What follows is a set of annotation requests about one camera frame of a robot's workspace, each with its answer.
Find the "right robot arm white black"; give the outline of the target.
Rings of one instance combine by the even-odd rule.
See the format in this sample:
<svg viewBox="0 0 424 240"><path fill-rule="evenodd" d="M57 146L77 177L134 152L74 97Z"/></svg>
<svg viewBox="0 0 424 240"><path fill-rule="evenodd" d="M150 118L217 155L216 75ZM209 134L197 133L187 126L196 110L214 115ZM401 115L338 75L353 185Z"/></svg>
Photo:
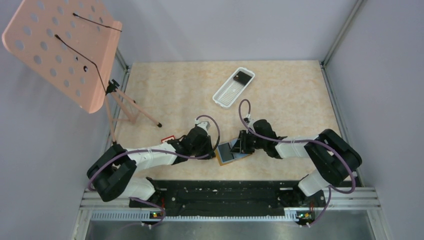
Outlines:
<svg viewBox="0 0 424 240"><path fill-rule="evenodd" d="M326 187L335 187L362 164L362 158L334 130L325 129L312 137L278 136L271 124L265 120L243 119L246 130L241 130L230 152L233 154L253 154L263 150L274 159L310 159L315 170L302 178L294 192L302 197L310 197Z"/></svg>

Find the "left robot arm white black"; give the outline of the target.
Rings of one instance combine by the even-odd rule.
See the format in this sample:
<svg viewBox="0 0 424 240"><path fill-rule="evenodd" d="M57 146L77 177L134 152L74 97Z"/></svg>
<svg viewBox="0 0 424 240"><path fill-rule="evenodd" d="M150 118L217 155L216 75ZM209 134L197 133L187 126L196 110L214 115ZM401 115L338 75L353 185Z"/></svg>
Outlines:
<svg viewBox="0 0 424 240"><path fill-rule="evenodd" d="M201 121L178 139L153 147L125 149L113 144L87 171L90 190L103 202L117 198L149 200L158 190L152 180L135 174L157 166L172 166L193 160L209 160L215 153L209 135L210 123Z"/></svg>

